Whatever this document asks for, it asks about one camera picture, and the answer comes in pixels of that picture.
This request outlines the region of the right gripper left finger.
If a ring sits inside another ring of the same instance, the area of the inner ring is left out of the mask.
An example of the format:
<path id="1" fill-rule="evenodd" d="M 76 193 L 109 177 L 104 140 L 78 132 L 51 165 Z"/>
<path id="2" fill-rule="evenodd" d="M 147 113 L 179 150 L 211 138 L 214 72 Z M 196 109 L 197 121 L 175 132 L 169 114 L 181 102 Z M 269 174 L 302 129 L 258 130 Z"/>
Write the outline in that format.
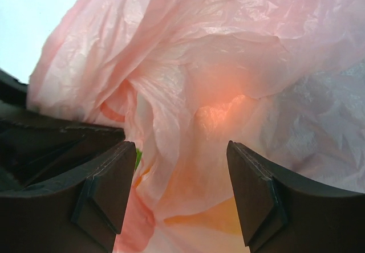
<path id="1" fill-rule="evenodd" d="M 134 143 L 23 190 L 1 193 L 2 252 L 112 252 L 135 168 Z"/>

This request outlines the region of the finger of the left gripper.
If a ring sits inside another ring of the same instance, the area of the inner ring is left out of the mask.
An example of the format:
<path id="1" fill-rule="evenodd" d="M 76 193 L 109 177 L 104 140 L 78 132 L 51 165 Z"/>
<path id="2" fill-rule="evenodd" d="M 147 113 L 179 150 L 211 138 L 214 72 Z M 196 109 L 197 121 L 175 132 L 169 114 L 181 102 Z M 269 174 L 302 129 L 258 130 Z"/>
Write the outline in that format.
<path id="1" fill-rule="evenodd" d="M 91 161 L 122 142 L 119 128 L 36 127 L 1 120 L 1 187 L 28 187 Z"/>

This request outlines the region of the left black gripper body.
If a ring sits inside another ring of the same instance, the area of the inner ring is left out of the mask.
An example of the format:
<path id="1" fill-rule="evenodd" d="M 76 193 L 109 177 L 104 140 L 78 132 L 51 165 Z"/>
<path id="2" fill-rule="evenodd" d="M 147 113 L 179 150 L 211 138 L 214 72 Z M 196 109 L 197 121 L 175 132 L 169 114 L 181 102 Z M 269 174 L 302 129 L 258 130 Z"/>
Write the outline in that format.
<path id="1" fill-rule="evenodd" d="M 1 73 L 1 101 L 11 105 L 25 105 L 27 98 L 27 84 L 21 83 L 4 70 Z"/>

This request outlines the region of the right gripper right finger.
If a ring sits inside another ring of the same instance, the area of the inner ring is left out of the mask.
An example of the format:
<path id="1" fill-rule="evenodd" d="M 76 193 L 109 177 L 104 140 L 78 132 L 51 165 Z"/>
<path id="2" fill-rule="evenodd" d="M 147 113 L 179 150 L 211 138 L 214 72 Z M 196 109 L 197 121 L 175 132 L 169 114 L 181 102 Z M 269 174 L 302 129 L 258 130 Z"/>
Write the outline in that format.
<path id="1" fill-rule="evenodd" d="M 364 251 L 364 194 L 306 178 L 237 142 L 226 155 L 251 252 Z"/>

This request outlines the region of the pink plastic bag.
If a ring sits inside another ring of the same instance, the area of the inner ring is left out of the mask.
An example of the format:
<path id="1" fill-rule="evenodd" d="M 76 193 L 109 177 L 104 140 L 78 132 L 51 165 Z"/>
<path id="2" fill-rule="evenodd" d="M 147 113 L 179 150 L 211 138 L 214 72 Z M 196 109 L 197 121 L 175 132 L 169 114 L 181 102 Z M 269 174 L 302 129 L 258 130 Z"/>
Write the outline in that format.
<path id="1" fill-rule="evenodd" d="M 27 107 L 141 151 L 115 252 L 241 252 L 231 140 L 364 191 L 364 0 L 78 0 Z"/>

